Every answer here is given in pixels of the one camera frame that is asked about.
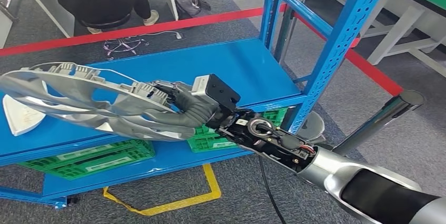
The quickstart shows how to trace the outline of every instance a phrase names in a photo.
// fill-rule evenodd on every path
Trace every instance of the office chair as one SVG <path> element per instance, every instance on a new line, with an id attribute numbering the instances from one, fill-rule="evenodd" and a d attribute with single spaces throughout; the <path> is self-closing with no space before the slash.
<path id="1" fill-rule="evenodd" d="M 87 23 L 83 20 L 78 20 L 80 24 L 82 24 L 85 27 L 90 28 L 97 28 L 97 29 L 107 29 L 107 28 L 115 28 L 118 26 L 121 26 L 128 22 L 130 20 L 130 13 L 128 13 L 124 18 L 121 20 L 117 20 L 115 22 L 111 23 L 103 23 L 103 24 L 92 24 Z M 119 38 L 119 39 L 113 39 L 113 40 L 107 40 L 104 42 L 104 49 L 107 51 L 107 60 L 113 60 L 113 57 L 110 57 L 110 55 L 114 52 L 128 52 L 131 51 L 134 55 L 136 55 L 135 48 L 138 47 L 141 43 L 145 45 L 148 45 L 148 43 L 138 37 L 126 37 L 126 38 Z"/>

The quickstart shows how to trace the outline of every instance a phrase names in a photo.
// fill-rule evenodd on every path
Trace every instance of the blue metal shelf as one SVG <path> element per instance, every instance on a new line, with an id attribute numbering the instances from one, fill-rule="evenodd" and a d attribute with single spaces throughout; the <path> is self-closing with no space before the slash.
<path id="1" fill-rule="evenodd" d="M 189 84 L 196 76 L 215 73 L 242 96 L 240 105 L 293 98 L 300 93 L 255 38 L 96 63 L 94 67 L 113 69 L 139 81 L 164 79 Z M 269 104 L 265 108 L 274 108 Z M 36 129 L 18 137 L 7 130 L 4 116 L 0 116 L 0 127 L 5 129 L 0 131 L 0 166 L 125 140 L 48 116 Z"/>
<path id="2" fill-rule="evenodd" d="M 306 77 L 307 84 L 302 93 L 270 52 L 282 1 L 327 37 L 315 68 Z M 93 66 L 113 69 L 139 81 L 164 79 L 188 84 L 196 76 L 214 73 L 241 95 L 240 106 L 256 111 L 297 106 L 291 117 L 294 119 L 288 125 L 290 131 L 295 132 L 341 64 L 347 49 L 377 1 L 347 0 L 332 28 L 298 0 L 265 0 L 259 38 L 131 57 Z M 3 116 L 0 116 L 0 128 L 3 128 L 0 132 L 0 139 L 3 141 L 0 166 L 124 140 L 119 136 L 102 134 L 54 118 L 45 118 L 35 130 L 19 137 L 13 137 L 7 130 L 8 125 Z M 156 142 L 155 148 L 157 156 L 153 159 L 80 179 L 69 181 L 47 175 L 43 194 L 0 187 L 0 198 L 61 208 L 66 206 L 65 196 L 71 194 L 249 154 L 241 149 L 193 154 L 185 142 Z"/>

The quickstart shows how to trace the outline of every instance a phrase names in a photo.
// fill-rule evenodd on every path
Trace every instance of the silver metal pole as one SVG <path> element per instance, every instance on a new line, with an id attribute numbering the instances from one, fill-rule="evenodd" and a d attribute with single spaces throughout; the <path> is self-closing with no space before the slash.
<path id="1" fill-rule="evenodd" d="M 343 156 L 346 155 L 392 121 L 400 118 L 406 112 L 418 108 L 423 103 L 424 97 L 421 93 L 413 90 L 403 91 L 400 95 L 386 102 L 379 112 L 357 128 L 343 142 L 334 147 L 333 152 Z"/>
<path id="2" fill-rule="evenodd" d="M 276 49 L 274 50 L 274 58 L 279 64 L 282 64 L 285 60 L 285 55 L 288 46 L 290 45 L 290 39 L 296 25 L 296 18 L 293 16 L 293 13 L 294 11 L 291 8 L 287 8 L 283 14 L 279 36 L 277 37 Z"/>

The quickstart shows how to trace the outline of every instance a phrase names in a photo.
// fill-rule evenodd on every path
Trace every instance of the sneaker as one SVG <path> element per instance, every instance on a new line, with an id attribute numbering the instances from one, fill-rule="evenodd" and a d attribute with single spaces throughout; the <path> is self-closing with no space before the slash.
<path id="1" fill-rule="evenodd" d="M 153 24 L 156 23 L 156 21 L 158 21 L 158 18 L 159 18 L 158 11 L 152 10 L 152 11 L 150 11 L 150 13 L 151 13 L 150 18 L 149 19 L 144 19 L 144 25 L 145 26 L 153 25 Z"/>
<path id="2" fill-rule="evenodd" d="M 102 33 L 102 30 L 101 30 L 101 29 L 98 29 L 98 28 L 90 28 L 90 27 L 87 27 L 87 30 L 90 31 L 90 33 L 92 33 L 92 34 L 99 34 L 99 33 Z"/>

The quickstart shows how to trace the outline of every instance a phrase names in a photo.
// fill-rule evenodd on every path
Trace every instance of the wire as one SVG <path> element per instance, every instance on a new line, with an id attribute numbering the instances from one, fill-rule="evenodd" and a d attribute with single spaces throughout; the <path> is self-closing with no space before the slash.
<path id="1" fill-rule="evenodd" d="M 268 193 L 272 206 L 274 207 L 274 210 L 276 211 L 277 216 L 279 216 L 279 219 L 282 222 L 282 224 L 287 224 L 282 214 L 280 213 L 279 208 L 277 207 L 276 202 L 274 201 L 274 198 L 272 197 L 271 190 L 269 189 L 268 180 L 266 179 L 265 175 L 265 168 L 263 166 L 263 157 L 259 156 L 259 162 L 260 162 L 260 170 L 262 171 L 263 182 L 265 183 L 266 192 Z"/>
<path id="2" fill-rule="evenodd" d="M 301 149 L 306 149 L 309 152 L 311 152 L 312 154 L 316 153 L 315 149 L 313 149 L 313 147 L 309 146 L 309 145 L 302 145 L 300 146 Z"/>
<path id="3" fill-rule="evenodd" d="M 182 39 L 180 33 L 179 33 L 179 32 L 176 32 L 176 31 L 163 31 L 163 32 L 158 32 L 158 33 L 142 34 L 142 35 L 140 35 L 140 36 L 144 36 L 144 35 L 147 35 L 147 36 L 155 36 L 155 35 L 159 35 L 159 34 L 162 34 L 162 33 L 175 33 L 175 37 L 176 37 L 177 39 Z"/>

